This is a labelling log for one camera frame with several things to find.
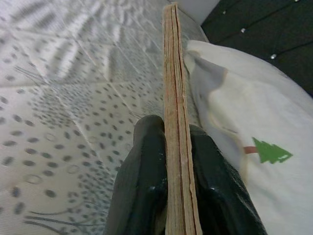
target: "white bedsheet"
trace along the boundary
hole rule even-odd
[[[1,235],[103,234],[134,124],[163,114],[167,3],[0,0]]]

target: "green tree print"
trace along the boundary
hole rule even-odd
[[[269,144],[264,141],[259,141],[256,138],[252,139],[254,141],[257,152],[259,153],[261,163],[264,163],[266,161],[269,161],[272,164],[276,162],[282,163],[292,157],[292,154],[290,152],[282,149],[275,144]]]

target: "mattress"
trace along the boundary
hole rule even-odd
[[[166,4],[0,0],[0,234],[103,234],[135,123],[163,116]]]

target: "dark fabric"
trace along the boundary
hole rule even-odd
[[[211,43],[268,61],[313,96],[313,0],[221,0],[202,28]]]

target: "pillowcase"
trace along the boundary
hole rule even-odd
[[[310,235],[311,97],[271,64],[232,48],[189,41],[184,61],[201,125],[239,171],[268,234]]]

